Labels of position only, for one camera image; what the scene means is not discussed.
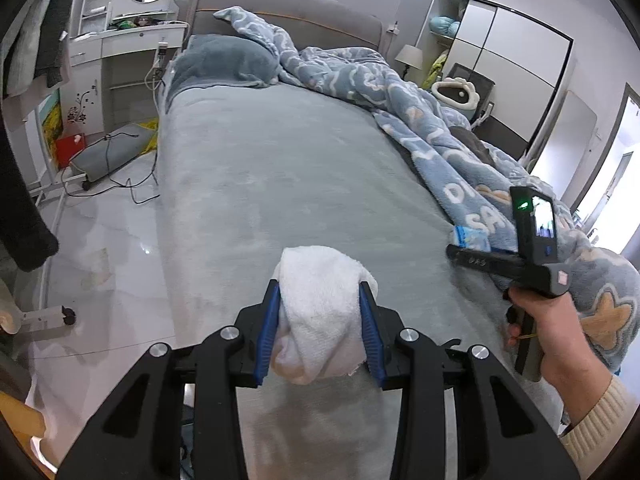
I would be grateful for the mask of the person's right hand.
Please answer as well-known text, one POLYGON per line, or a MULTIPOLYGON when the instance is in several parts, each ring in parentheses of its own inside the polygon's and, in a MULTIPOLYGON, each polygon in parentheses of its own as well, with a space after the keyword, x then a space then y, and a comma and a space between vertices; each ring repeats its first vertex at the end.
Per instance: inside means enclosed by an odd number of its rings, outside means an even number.
POLYGON ((509 298, 536 322, 544 352, 542 377, 556 389, 566 408, 584 404, 590 410, 605 394, 612 374, 591 350, 570 294, 547 299, 511 286, 509 298))

